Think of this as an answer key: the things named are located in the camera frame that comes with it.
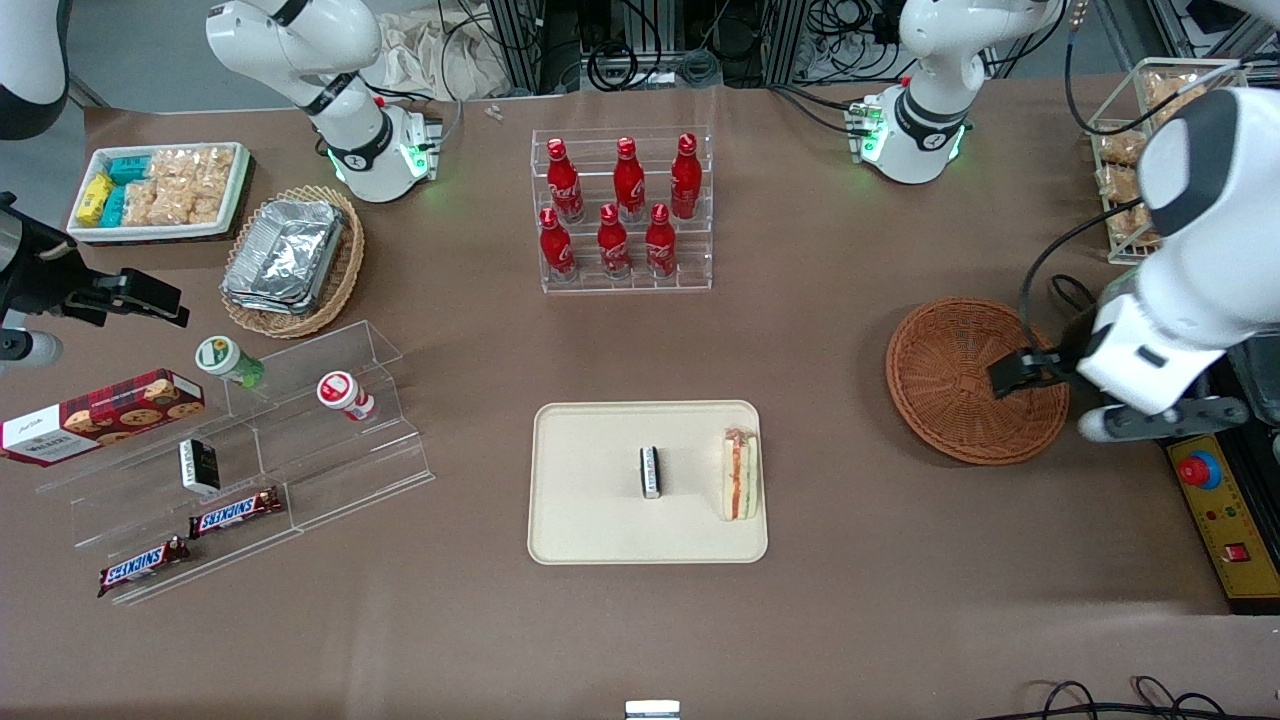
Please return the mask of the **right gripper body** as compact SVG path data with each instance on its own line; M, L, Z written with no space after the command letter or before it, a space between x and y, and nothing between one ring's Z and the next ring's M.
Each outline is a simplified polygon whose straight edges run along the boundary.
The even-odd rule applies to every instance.
M64 260L76 254L67 233L15 209L17 196L1 193L3 319L38 315L59 305L68 293L70 269Z

